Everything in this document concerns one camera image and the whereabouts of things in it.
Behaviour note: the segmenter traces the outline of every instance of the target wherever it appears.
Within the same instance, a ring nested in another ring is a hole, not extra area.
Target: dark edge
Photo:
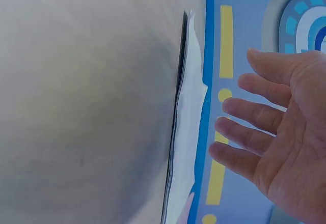
[[[165,184],[165,193],[164,193],[164,202],[162,208],[161,215],[161,224],[165,224],[166,221],[166,208],[168,206],[168,198],[171,187],[171,176],[173,172],[173,150],[174,150],[174,138],[175,138],[175,130],[176,130],[176,121],[177,121],[177,105],[179,100],[180,88],[183,80],[184,67],[185,67],[185,50],[186,50],[186,40],[187,40],[187,23],[188,23],[188,15],[184,11],[183,12],[183,20],[182,20],[182,32],[181,32],[181,43],[180,43],[180,54],[179,54],[179,67],[177,74],[177,85],[176,85],[176,95],[174,101],[174,114],[173,114],[173,123],[172,123],[172,132],[171,132],[171,141],[170,141],[170,153],[169,153],[169,161],[168,161],[168,170]]]

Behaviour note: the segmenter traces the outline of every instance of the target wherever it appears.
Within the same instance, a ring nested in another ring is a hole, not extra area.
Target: paper sheet
[[[194,166],[199,125],[207,86],[202,82],[202,60],[196,37],[195,15],[190,12],[187,26],[185,70],[177,104],[173,175],[166,224],[175,224],[195,182]]]

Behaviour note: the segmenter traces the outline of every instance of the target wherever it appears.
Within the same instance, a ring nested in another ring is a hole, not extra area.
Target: yellow stripe
[[[233,78],[233,9],[221,5],[220,78]]]
[[[228,144],[227,138],[223,137],[218,132],[215,133],[215,141]],[[210,168],[210,177],[208,183],[208,192],[206,197],[206,205],[220,205],[223,181],[224,181],[225,166],[212,160]]]

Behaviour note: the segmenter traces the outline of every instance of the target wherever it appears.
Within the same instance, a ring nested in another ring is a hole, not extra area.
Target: light blue panel
[[[292,44],[285,44],[285,53],[294,53],[294,46]]]
[[[290,16],[286,21],[286,27],[285,27],[286,33],[293,36],[296,25],[297,25],[297,20],[295,20],[292,16]]]
[[[294,7],[295,11],[298,13],[298,14],[303,14],[304,12],[307,11],[308,9],[308,6],[306,5],[306,3],[304,1],[302,2],[299,2],[295,5]]]
[[[311,4],[313,6],[321,6],[321,5],[324,5],[324,2],[323,0],[310,0]]]

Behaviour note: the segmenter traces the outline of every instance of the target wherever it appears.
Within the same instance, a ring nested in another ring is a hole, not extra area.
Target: hand
[[[250,49],[248,60],[258,75],[242,75],[239,87],[287,111],[225,100],[224,112],[273,136],[219,118],[216,130],[244,149],[214,143],[209,153],[290,215],[308,224],[326,223],[326,55]]]

